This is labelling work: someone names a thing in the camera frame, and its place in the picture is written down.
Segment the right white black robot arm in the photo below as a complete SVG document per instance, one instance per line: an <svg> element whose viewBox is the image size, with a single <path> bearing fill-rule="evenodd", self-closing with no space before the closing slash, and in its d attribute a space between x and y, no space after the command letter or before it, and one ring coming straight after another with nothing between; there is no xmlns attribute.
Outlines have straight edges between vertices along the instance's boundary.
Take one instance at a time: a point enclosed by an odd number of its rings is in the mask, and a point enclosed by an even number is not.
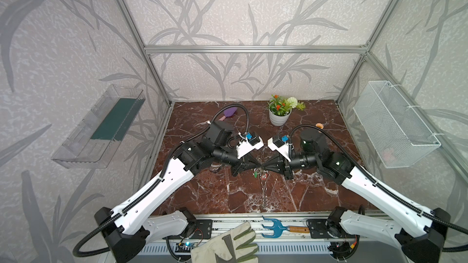
<svg viewBox="0 0 468 263"><path fill-rule="evenodd" d="M389 216L388 220L382 220L336 207L326 223L331 235L349 234L383 242L401 249L414 263L437 263L442 253L467 251L467 245L444 245L449 229L468 232L452 224L448 212L424 207L386 186L340 144L337 144L339 152L330 151L326 141L337 142L323 129L313 125L303 125L303 129L306 137L301 142L303 151L299 153L294 151L292 135L270 138L268 147L278 152L279 159L269 160L263 167L286 178L292 178L294 170L316 168L323 177L365 198Z"/></svg>

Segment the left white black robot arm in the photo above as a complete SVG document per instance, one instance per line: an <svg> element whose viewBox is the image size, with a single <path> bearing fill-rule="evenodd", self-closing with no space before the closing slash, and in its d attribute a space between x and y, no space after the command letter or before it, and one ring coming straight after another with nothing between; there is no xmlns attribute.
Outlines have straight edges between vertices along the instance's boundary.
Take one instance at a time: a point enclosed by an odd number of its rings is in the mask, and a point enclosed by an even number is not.
<svg viewBox="0 0 468 263"><path fill-rule="evenodd" d="M212 163L235 169L255 166L251 151L264 146L256 133L238 135L240 142L229 147L234 128L224 121L213 121L199 134L173 148L163 169L136 194L114 208L101 208L95 214L97 228L81 239L73 256L85 258L111 252L118 263L127 263L151 239L176 236L185 231L191 217L181 211L151 218L151 214L176 190Z"/></svg>

